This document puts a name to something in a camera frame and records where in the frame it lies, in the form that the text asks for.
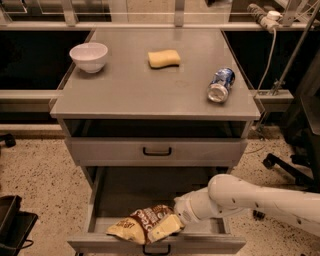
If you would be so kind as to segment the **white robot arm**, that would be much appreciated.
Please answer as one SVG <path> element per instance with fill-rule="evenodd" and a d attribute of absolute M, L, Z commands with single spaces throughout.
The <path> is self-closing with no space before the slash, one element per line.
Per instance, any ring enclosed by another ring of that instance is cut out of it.
<path fill-rule="evenodd" d="M 223 218 L 246 209 L 320 236 L 320 194 L 254 185 L 229 174 L 218 174 L 208 186 L 174 199 L 183 224 Z"/>

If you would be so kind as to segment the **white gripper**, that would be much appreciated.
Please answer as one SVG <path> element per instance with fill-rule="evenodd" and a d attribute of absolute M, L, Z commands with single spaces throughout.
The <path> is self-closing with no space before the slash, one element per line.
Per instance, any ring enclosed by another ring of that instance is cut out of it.
<path fill-rule="evenodd" d="M 185 225 L 219 216 L 219 206 L 210 198 L 207 188 L 191 191 L 174 199 L 174 213 Z"/>

